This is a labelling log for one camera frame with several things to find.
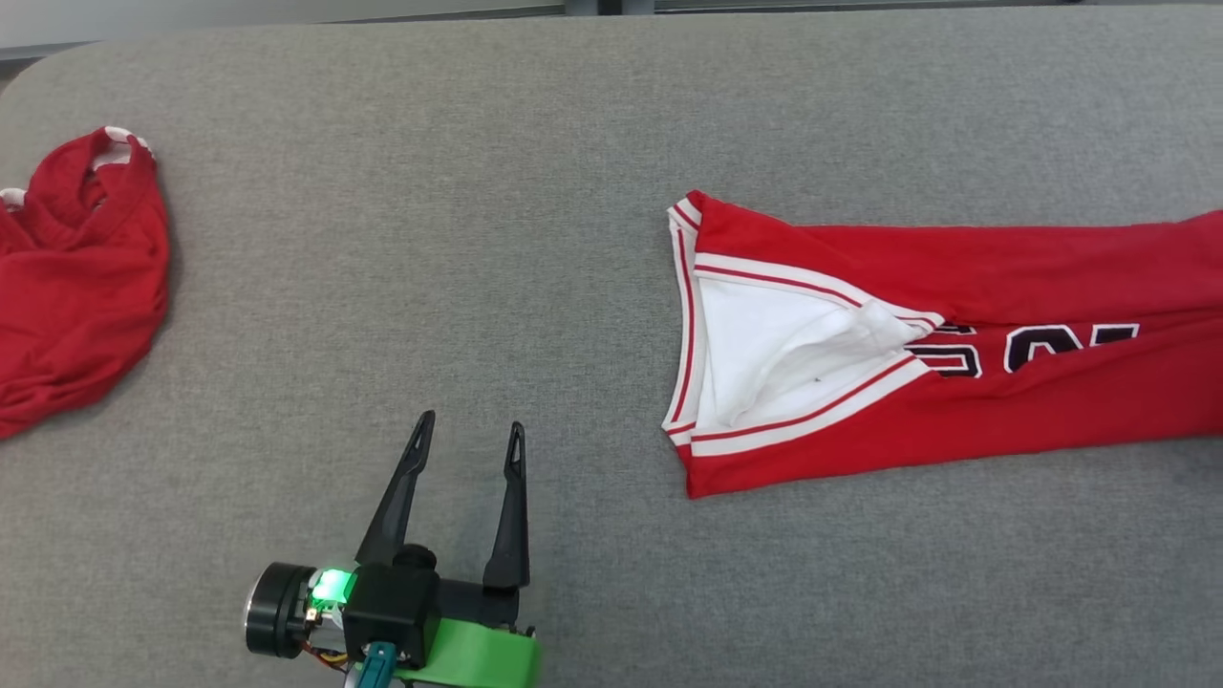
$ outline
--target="red stripe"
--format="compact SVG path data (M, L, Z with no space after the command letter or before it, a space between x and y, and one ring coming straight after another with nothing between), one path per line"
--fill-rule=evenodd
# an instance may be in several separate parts
M885 370L885 371L881 373L879 375L872 378L871 380L867 380L862 385L859 385L857 387L855 387L854 390L851 390L850 392L848 392L845 396L843 396L841 398L837 400L835 402L833 402L833 403L830 403L827 407L823 407L821 409L816 409L815 412L812 412L812 413L810 413L810 414L807 414L807 415L805 415L802 418L796 418L794 420L785 420L785 422L774 423L774 424L769 424L769 425L758 425L756 428L748 428L748 429L745 429L745 430L735 430L735 431L731 431L731 433L719 433L717 435L693 435L692 436L692 441L693 442L698 442L698 441L706 441L706 440L726 440L726 439L730 439L730 437L742 437L744 435L753 435L756 433L764 433L767 430L777 430L779 428L789 428L791 425L797 425L800 423L807 423L808 420L811 420L811 419L813 419L813 418L816 418L816 417L818 417L821 414L824 414L827 412L830 412L832 409L839 407L845 401L848 401L850 397L854 397L859 392L866 390L867 387L870 387L870 386L874 385L876 382L883 380L884 378L892 375L898 369L900 369L901 367L907 365L912 360L914 360L912 357L905 357L905 359L903 362L893 365L892 368L889 368L888 370Z
M775 281L778 284L789 284L790 286L800 286L802 288L811 288L812 291L819 291L822 293L829 293L832 296L837 296L838 298L840 298L840 299L843 299L843 301L845 301L848 303L851 303L851 304L857 306L857 307L862 307L862 303L859 303L857 301L850 298L849 296L841 293L840 291L834 291L832 288L826 288L823 286L816 286L815 284L807 284L806 281L799 281L796 279L785 279L785 277L780 277L780 276L770 276L770 275L767 275L767 274L752 274L750 271L739 271L739 270L733 270L733 269L726 269L726 268L715 268L715 266L711 266L711 265L696 265L696 269L702 270L702 271L713 271L713 273L718 273L718 274L730 274L730 275L734 275L734 276L746 276L746 277L750 277L750 279L759 279L762 281Z
M692 218L687 216L687 213L684 211L684 208L681 208L679 203L671 205L671 208L674 208L675 211L679 213L681 218L684 218L684 221L689 222L689 227L691 227L692 230L697 229L697 224L692 221Z
M671 423L678 422L680 419L680 412L684 411L684 401L687 398L689 382L692 380L692 352L693 348L696 347L696 324L695 324L696 313L693 312L693 309L696 308L696 303L692 299L692 277L689 275L687 271L687 255L685 254L686 249L684 247L684 232L676 230L675 238L679 241L680 276L684 280L684 293L687 297L689 302L689 309L687 309L689 317L687 321L685 323L689 330L689 347L684 362L684 385L680 387L680 401L678 404L675 404L675 415L671 417Z

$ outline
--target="white trim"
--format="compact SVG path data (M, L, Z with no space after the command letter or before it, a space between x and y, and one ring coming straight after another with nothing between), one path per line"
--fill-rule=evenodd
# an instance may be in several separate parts
M136 136L135 133L127 131L121 126L108 126L105 127L105 130L106 130L106 136L109 136L110 139L114 141L115 143L127 143L128 136ZM144 141L139 136L136 136L136 141L139 142L139 144L143 145L144 148L149 147L149 142Z
M679 373L675 374L675 391L671 393L671 406L667 409L667 417L663 419L664 430L670 430L680 425L684 425L682 409L680 408L680 402L681 402L680 395L684 391L685 375L689 379L691 379L692 375L696 374L696 371L692 370L692 368L696 368L695 362L690 363L687 356L690 332L691 335L696 334L696 323L692 321L692 312L689 309L687 290L696 288L696 284L693 284L691 273L685 273L684 270L682 257L686 251L684 240L685 232L679 221L675 220L675 218L671 218L670 232L671 232L671 248L674 251L673 259L675 262L675 279L679 282L679 288L680 288L680 308L684 318L682 319L684 332L680 339L680 365L679 365ZM671 419L676 418L675 417L676 413L680 413L680 418L678 418L673 423Z
M676 423L670 429L668 429L664 425L663 429L665 429L665 430L675 430L676 428L680 428L681 425L685 425L685 424L678 424ZM668 433L667 436L671 439L671 442L674 442L676 447L686 447L686 446L689 446L689 445L692 444L692 430L693 429L690 428L690 429L685 430L684 433L676 433L675 435L671 435L670 433Z
M730 270L735 270L735 271L742 271L742 273L748 273L748 274L762 275L763 277L774 276L774 277L778 277L778 279L788 279L788 280L791 280L791 281L799 281L799 282L804 282L804 284L810 284L810 285L813 285L813 286L818 286L819 288L816 290L816 288L804 287L804 286L800 286L800 285L796 285L796 284L785 284L785 282L779 282L779 281L770 281L769 279L752 279L751 276L741 276L741 275L724 274L724 273L719 273L719 271L711 271L711 270L702 269L704 266L730 269ZM888 312L890 312L892 314L896 315L896 318L904 319L906 321L906 324L909 324L910 326L916 326L916 328L921 329L925 334L929 334L931 331L934 330L934 328L937 328L938 325L940 325L944 321L947 321L947 318L944 318L939 313L931 312L931 310L915 310L912 308L906 308L904 306L899 306L896 303L892 303L892 302L884 301L883 298L879 298L879 297L877 297L877 296L874 296L874 295L872 295L872 293L870 293L870 292L867 292L867 291L865 291L862 288L859 288L857 286L854 286L852 284L850 284L850 282L848 282L848 281L845 281L843 279L838 279L838 277L832 276L829 274L824 274L824 273L816 271L816 270L808 270L808 269L805 269L805 268L796 268L794 265L783 265L783 264L779 264L779 263L767 263L764 260L753 260L751 258L736 258L736 257L733 257L733 255L723 255L720 253L703 253L703 252L698 252L696 254L696 265L693 266L693 271L698 276L704 276L704 277L709 277L709 279L720 279L720 280L725 280L725 281L737 281L737 282L741 282L741 284L752 284L752 285L757 285L757 286L766 285L766 286L770 286L773 288L783 288L783 290L786 290L786 291L795 291L795 292L800 292L800 293L816 293L818 296L822 296L824 298L835 301L839 304L843 304L845 307L851 307L851 308L852 307L859 307L860 304L865 304L865 303L867 303L870 301L874 301L874 302L879 303L881 306L883 306L884 308L887 308Z
M857 393L845 398L839 397L835 402L832 402L827 412L818 413L817 415L807 419L802 423L796 423L793 425L785 425L781 428L772 430L762 430L758 433L750 433L745 435L737 435L735 437L725 437L719 440L701 440L696 437L692 440L692 456L693 457L717 457L724 455L737 455L740 452L748 452L751 450L759 450L762 447L768 447L772 445L779 445L781 442L789 442L791 440L797 440L817 433L826 428L829 428L837 423L840 423L854 414L866 409L871 404L879 402L888 395L900 390L901 387L914 382L921 376L931 373L929 368L909 354L896 354L889 358L884 365L879 367L871 376L878 375L881 370L887 370L898 363L909 359L909 363L892 371L887 376L877 380L870 387L860 390Z
M0 207L9 211L20 210L26 207L24 188L0 188Z
M1134 339L1139 335L1139 323L1136 321L1118 321L1118 323L1099 323L1091 325L1091 343L1090 347L1099 347L1099 330L1101 329L1120 329L1123 326L1130 328L1129 339Z
M701 224L701 210L696 209L696 205L692 204L692 200L689 200L687 196L680 198L680 202L675 203L675 207L682 210L697 225Z
M692 226L686 219L684 219L684 215L681 215L680 211L676 209L678 207L679 203L671 205L670 208L667 208L667 216L669 216L671 220L670 222L671 230L674 231L678 227L682 229L684 231L696 231L696 227Z

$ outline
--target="jersey number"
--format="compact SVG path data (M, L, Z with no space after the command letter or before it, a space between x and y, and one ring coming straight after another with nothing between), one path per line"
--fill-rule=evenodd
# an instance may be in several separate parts
M940 334L976 334L971 326L948 324L939 326ZM1088 347L1101 343L1134 339L1139 335L1139 325L1093 324ZM944 378L981 378L981 356L972 343L910 343L905 347L921 359L931 370ZM1019 326L1007 332L1007 354L1003 370L1016 373L1036 358L1037 352L1065 354L1082 349L1082 342L1074 330L1064 324L1038 324Z

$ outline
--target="basketball jersey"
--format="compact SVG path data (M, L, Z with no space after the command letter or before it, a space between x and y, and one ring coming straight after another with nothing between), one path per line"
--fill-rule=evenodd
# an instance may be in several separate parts
M105 396L166 309L166 213L143 138L104 127L0 191L0 439Z
M693 191L663 429L691 497L1223 430L1223 210L793 226Z

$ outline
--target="gray table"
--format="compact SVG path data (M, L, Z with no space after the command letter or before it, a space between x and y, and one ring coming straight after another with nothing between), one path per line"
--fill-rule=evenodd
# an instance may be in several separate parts
M104 403L0 445L0 683L335 686L248 656L242 599L272 560L346 563L437 408L411 530L450 577L478 578L527 426L547 687L1219 684L1216 440L693 503L658 425L680 194L810 222L1201 213L1221 18L236 29L35 65L0 97L2 185L102 123L148 138L174 302Z

